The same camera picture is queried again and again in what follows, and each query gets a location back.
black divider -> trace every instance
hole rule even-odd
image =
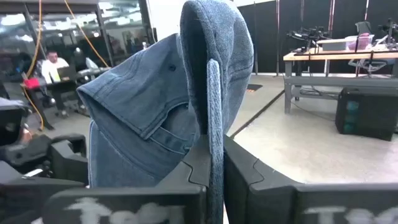
[[[279,72],[285,72],[283,56],[292,49],[301,47],[296,40],[286,36],[291,30],[299,30],[301,27],[300,8],[301,1],[298,0],[279,0]]]
[[[336,0],[333,17],[334,39],[357,35],[355,23],[364,21],[366,0]],[[355,67],[348,65],[349,60],[332,60],[331,73],[355,73]]]
[[[372,33],[375,39],[382,38],[385,32],[379,30],[379,25],[387,24],[388,19],[398,22],[398,1],[369,0],[368,19],[371,23]]]
[[[256,4],[257,58],[259,72],[276,72],[276,1]]]
[[[325,30],[328,30],[330,1],[331,0],[305,0],[302,27],[309,29],[315,26],[322,26]],[[325,61],[306,62],[306,65],[303,66],[303,70],[306,70],[307,66],[310,67],[310,71],[313,73],[323,73]]]
[[[249,29],[249,33],[250,33],[250,37],[251,40],[253,41],[253,46],[254,46],[254,51],[257,50],[257,44],[255,43],[256,41],[256,29],[255,29],[255,8],[254,8],[254,4],[248,5],[248,6],[242,6],[239,7],[239,11],[241,12],[244,21],[246,22],[246,24],[248,25],[248,29]]]

glass wall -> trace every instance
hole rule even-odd
[[[39,31],[38,15],[31,16],[34,29]],[[82,27],[85,35],[93,44],[93,47],[110,66],[111,62],[106,49],[105,40],[101,35],[97,16],[94,12],[75,14],[75,19],[70,14],[45,14],[42,18],[42,44],[44,50],[56,51],[58,56],[65,59],[69,64],[80,64],[81,62],[76,61],[76,55],[83,54],[83,58],[88,57],[94,61],[97,66],[105,67],[86,41],[78,25]]]
[[[20,82],[27,72],[35,43],[23,14],[0,14],[0,78],[3,82]]]
[[[138,0],[100,2],[99,8],[111,42],[115,65],[148,46]]]

table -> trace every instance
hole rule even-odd
[[[41,87],[47,87],[47,89],[50,91],[54,91],[54,90],[58,90],[58,89],[69,90],[72,87],[72,85],[73,86],[76,85],[75,82],[77,80],[84,79],[85,77],[89,77],[89,80],[92,80],[92,79],[100,76],[102,73],[104,73],[107,70],[109,70],[109,69],[97,69],[97,70],[92,70],[92,71],[85,72],[85,73],[78,73],[81,75],[81,77],[78,77],[76,80],[63,80],[61,82],[48,83],[45,85],[36,86],[34,88],[26,88],[26,86],[23,83],[21,83],[21,87],[23,89],[25,89],[26,94],[28,95],[30,100],[32,100],[33,104],[35,105],[35,107],[38,110],[38,113],[40,113],[40,115],[42,116],[44,127],[49,130],[53,130],[54,127],[49,123],[47,117],[45,116],[44,107],[42,105],[42,102],[38,99],[36,92],[39,91]]]
[[[341,77],[302,77],[292,76],[292,67],[294,62],[309,60],[351,60],[351,59],[370,59],[371,50],[373,50],[373,59],[396,58],[396,64],[393,69],[394,78],[341,78]],[[398,52],[387,52],[385,47],[376,47],[367,50],[339,50],[323,51],[321,47],[312,48],[305,53],[291,52],[284,56],[285,61],[285,113],[290,113],[291,100],[293,97],[304,98],[323,98],[333,100],[329,94],[324,96],[303,95],[300,93],[302,85],[306,86],[342,86],[342,87],[361,87],[371,88],[380,93],[398,94]]]

person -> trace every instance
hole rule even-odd
[[[47,59],[42,64],[42,76],[45,78],[46,83],[60,82],[61,79],[58,75],[58,68],[69,67],[68,62],[66,62],[63,58],[58,57],[58,53],[52,50],[49,50],[46,54]],[[70,91],[74,91],[78,100],[78,106],[81,113],[85,113],[85,106],[81,101],[80,97],[77,95],[76,83],[67,83],[67,89]],[[60,112],[60,115],[63,117],[67,117],[68,113],[65,110],[65,105],[62,101],[62,93],[65,93],[64,88],[52,88],[52,96],[55,99],[55,105]]]
[[[60,77],[57,69],[63,67],[69,67],[67,61],[63,58],[58,57],[58,53],[49,50],[46,54],[46,61],[42,64],[42,75],[47,83],[59,82]]]

cable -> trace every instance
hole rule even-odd
[[[319,114],[316,114],[316,113],[313,113],[313,112],[308,111],[308,110],[306,110],[306,109],[303,109],[303,108],[299,107],[297,104],[295,104],[293,101],[291,101],[291,103],[292,103],[294,106],[296,106],[298,109],[301,109],[301,110],[303,110],[304,112],[307,112],[308,114],[317,116],[317,117],[322,118],[322,119],[327,120],[327,121],[335,122],[335,120],[332,120],[332,119],[329,119],[329,118],[325,118],[325,117],[323,117],[323,116],[320,116]]]
[[[64,1],[65,1],[65,5],[67,6],[67,8],[68,8],[70,14],[72,15],[72,18],[73,18],[74,20],[76,20],[76,17],[75,17],[75,15],[74,15],[74,13],[72,12],[72,10],[70,9],[67,0],[64,0]],[[87,40],[87,42],[88,42],[88,44],[90,45],[90,47],[94,50],[94,53],[99,57],[99,59],[101,59],[101,61],[104,63],[104,65],[105,65],[106,67],[109,67],[109,65],[105,62],[105,60],[101,57],[101,55],[100,55],[100,54],[97,52],[97,50],[94,48],[93,44],[90,42],[90,40],[88,39],[87,35],[85,34],[85,32],[83,31],[83,29],[81,28],[81,26],[80,26],[78,23],[77,23],[77,26],[79,27],[81,33],[83,34],[83,36],[84,36],[85,39]]]
[[[41,38],[42,38],[42,0],[39,0],[39,32],[37,34],[35,54],[33,55],[32,62],[30,63],[29,70],[27,71],[27,74],[26,74],[27,78],[29,78],[29,76],[32,73],[33,68],[35,66],[35,61],[36,61],[36,58],[37,58],[37,54],[39,52]],[[22,89],[23,89],[23,91],[25,93],[25,96],[26,96],[27,100],[33,106],[33,109],[35,109],[36,113],[39,115],[40,122],[41,122],[40,130],[43,131],[44,130],[44,119],[43,119],[43,116],[40,114],[39,110],[36,108],[36,105],[34,105],[33,101],[29,98],[29,95],[26,92],[26,86],[23,86]]]

